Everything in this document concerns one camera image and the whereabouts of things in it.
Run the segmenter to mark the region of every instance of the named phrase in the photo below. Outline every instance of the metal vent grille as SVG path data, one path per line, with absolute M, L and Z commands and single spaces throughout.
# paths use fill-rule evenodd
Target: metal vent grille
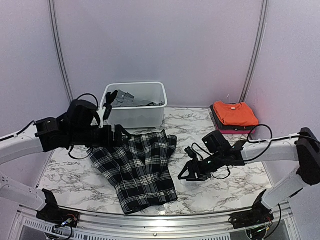
M 54 233 L 52 232 L 53 225 L 48 222 L 41 222 L 37 220 L 33 220 L 30 218 L 25 218 L 24 225 L 26 227 L 45 232 L 47 234 L 56 234 L 57 236 L 63 235 L 63 231 L 58 229 L 54 230 Z M 83 230 L 79 230 L 77 228 L 73 229 L 73 237 L 71 238 L 72 240 L 128 240 L 127 238 L 122 238 L 122 237 L 109 237 L 109 236 L 101 236 L 101 234 L 94 234 L 94 233 L 89 233 L 89 232 L 82 232 Z M 230 234 L 220 234 L 220 235 L 215 235 L 215 236 L 207 236 L 206 238 L 180 238 L 180 240 L 231 240 Z

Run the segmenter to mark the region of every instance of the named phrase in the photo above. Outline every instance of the vertical metal strip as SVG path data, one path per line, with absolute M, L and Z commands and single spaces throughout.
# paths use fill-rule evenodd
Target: vertical metal strip
M 256 69 L 258 56 L 259 56 L 262 42 L 263 42 L 263 38 L 265 35 L 268 8 L 269 8 L 269 0 L 262 0 L 260 20 L 259 20 L 258 31 L 256 34 L 256 39 L 255 39 L 255 45 L 253 48 L 251 62 L 249 65 L 249 69 L 248 69 L 248 72 L 246 75 L 246 79 L 244 82 L 244 86 L 242 89 L 242 93 L 241 93 L 239 102 L 244 102 L 246 100 L 246 98 L 248 96 L 249 88 L 250 88 L 252 80 L 254 78 L 254 73 L 255 73 L 255 69 Z
M 50 14 L 50 21 L 51 21 L 51 28 L 53 33 L 53 41 L 55 45 L 55 51 L 57 55 L 58 64 L 61 71 L 61 76 L 63 80 L 64 89 L 68 98 L 68 101 L 71 103 L 74 99 L 71 85 L 68 78 L 67 69 L 65 66 L 65 60 L 62 53 L 59 31 L 58 31 L 58 24 L 57 24 L 57 16 L 56 16 L 56 6 L 54 0 L 48 0 L 49 3 L 49 14 Z

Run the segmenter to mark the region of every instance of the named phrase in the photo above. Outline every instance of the red folded garment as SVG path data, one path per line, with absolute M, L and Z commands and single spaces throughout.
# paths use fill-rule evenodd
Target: red folded garment
M 226 104 L 216 101 L 213 109 L 223 125 L 247 127 L 259 124 L 254 112 L 245 102 Z

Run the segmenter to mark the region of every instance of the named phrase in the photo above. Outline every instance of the gray garment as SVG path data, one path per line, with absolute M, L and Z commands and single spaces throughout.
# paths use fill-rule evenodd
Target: gray garment
M 130 93 L 118 90 L 115 100 L 111 103 L 113 108 L 127 108 L 127 107 L 150 107 L 150 106 L 162 106 L 161 103 L 154 103 L 148 100 L 135 100 L 135 96 Z

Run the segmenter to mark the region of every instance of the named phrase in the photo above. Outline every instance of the black garment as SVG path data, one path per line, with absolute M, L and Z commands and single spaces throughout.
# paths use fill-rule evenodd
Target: black garment
M 95 148 L 88 153 L 114 186 L 123 212 L 132 214 L 178 199 L 168 169 L 176 146 L 177 137 L 163 130 L 132 134 L 121 147 Z

